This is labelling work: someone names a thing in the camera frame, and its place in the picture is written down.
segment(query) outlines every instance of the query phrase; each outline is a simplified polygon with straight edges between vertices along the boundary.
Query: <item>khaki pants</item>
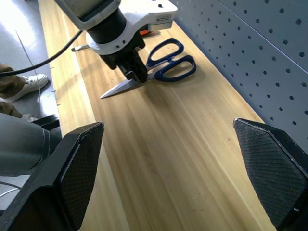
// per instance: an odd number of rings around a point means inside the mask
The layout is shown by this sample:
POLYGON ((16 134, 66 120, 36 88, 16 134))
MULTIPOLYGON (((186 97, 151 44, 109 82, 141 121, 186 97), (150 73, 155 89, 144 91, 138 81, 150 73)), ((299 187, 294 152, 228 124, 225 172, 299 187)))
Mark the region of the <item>khaki pants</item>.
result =
MULTIPOLYGON (((0 63, 0 72, 7 71, 13 71, 13 69, 0 63)), ((0 77, 0 97, 6 99, 14 96, 24 87, 24 84, 25 80, 18 76, 0 77)), ((18 118, 22 117, 22 114, 17 111, 13 105, 6 102, 0 102, 0 113, 5 113, 18 118)))

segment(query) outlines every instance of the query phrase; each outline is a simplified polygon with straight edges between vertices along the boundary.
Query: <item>pegboard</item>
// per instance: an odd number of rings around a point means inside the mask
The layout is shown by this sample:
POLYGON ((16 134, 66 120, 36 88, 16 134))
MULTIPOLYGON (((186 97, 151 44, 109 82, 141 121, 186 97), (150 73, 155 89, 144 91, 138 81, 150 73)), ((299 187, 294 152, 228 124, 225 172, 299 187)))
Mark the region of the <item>pegboard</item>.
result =
POLYGON ((179 26, 264 122, 308 153, 308 1, 171 2, 179 26))

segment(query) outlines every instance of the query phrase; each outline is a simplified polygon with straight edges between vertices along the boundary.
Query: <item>white sneaker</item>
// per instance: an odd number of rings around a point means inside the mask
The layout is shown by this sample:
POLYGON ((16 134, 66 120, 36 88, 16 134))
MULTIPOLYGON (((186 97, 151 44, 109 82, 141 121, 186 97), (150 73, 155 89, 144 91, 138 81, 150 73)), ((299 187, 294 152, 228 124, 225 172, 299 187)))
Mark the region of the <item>white sneaker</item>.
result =
POLYGON ((23 117, 21 117, 21 119, 27 122, 33 122, 38 120, 37 118, 32 117, 30 114, 24 114, 23 117))
POLYGON ((48 83, 48 78, 44 74, 38 74, 37 76, 23 76, 22 78, 25 79, 25 85, 20 92, 6 99, 0 97, 1 101, 12 103, 30 92, 41 89, 48 83))

